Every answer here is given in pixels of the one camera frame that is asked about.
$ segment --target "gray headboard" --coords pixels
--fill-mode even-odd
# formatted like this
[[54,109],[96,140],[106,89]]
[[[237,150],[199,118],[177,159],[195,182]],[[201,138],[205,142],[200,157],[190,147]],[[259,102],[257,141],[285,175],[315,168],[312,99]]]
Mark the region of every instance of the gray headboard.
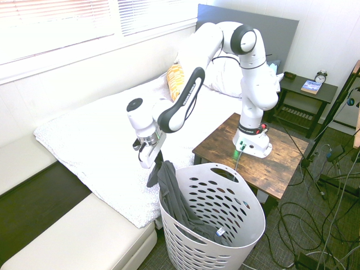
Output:
[[299,21],[199,5],[196,30],[204,23],[217,24],[221,21],[236,21],[258,29],[264,40],[266,54],[272,54],[267,57],[267,61],[280,59],[278,73],[283,72]]

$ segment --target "laundry basket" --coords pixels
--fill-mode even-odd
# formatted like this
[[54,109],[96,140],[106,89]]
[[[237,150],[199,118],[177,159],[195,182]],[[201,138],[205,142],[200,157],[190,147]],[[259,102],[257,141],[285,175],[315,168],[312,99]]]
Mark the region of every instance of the laundry basket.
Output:
[[[232,174],[235,181],[222,175]],[[196,215],[206,224],[226,232],[231,246],[199,236],[172,218],[161,206],[166,246],[178,270],[238,270],[265,230],[259,201],[233,169],[217,163],[189,166],[176,171],[179,188]],[[189,239],[183,232],[198,239]]]

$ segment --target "window sill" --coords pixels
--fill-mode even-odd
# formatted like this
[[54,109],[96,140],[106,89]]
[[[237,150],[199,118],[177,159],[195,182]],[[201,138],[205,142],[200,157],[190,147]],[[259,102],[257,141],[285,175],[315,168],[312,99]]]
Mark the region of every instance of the window sill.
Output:
[[6,63],[0,65],[0,85],[190,28],[195,26],[196,22],[197,19],[179,22],[135,34],[133,37],[118,38],[112,35]]

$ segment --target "white bedsheet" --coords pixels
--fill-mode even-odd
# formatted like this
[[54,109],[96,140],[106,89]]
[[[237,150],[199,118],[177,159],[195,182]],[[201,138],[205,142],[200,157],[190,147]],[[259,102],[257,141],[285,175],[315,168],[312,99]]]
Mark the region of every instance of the white bedsheet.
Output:
[[[142,228],[160,216],[159,186],[147,188],[152,169],[143,169],[132,144],[136,139],[126,106],[134,98],[170,99],[165,74],[127,91],[102,98],[38,127],[34,135],[101,200]],[[193,164],[192,149],[242,102],[202,87],[183,128],[168,134],[161,149],[176,169]]]

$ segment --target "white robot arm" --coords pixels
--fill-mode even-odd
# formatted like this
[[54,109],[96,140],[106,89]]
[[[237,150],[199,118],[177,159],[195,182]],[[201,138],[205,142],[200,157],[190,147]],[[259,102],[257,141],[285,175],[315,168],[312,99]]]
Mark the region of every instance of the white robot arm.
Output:
[[174,104],[160,100],[154,106],[141,98],[127,107],[128,118],[136,131],[133,145],[139,151],[143,168],[150,168],[163,145],[166,133],[178,131],[184,125],[189,110],[200,90],[205,69],[216,52],[240,56],[243,72],[241,80],[243,108],[233,142],[236,148],[261,158],[271,151],[271,144],[261,125],[263,110],[270,110],[277,103],[266,65],[266,54],[261,34],[256,29],[237,22],[206,23],[193,34],[186,48],[179,52],[186,85]]

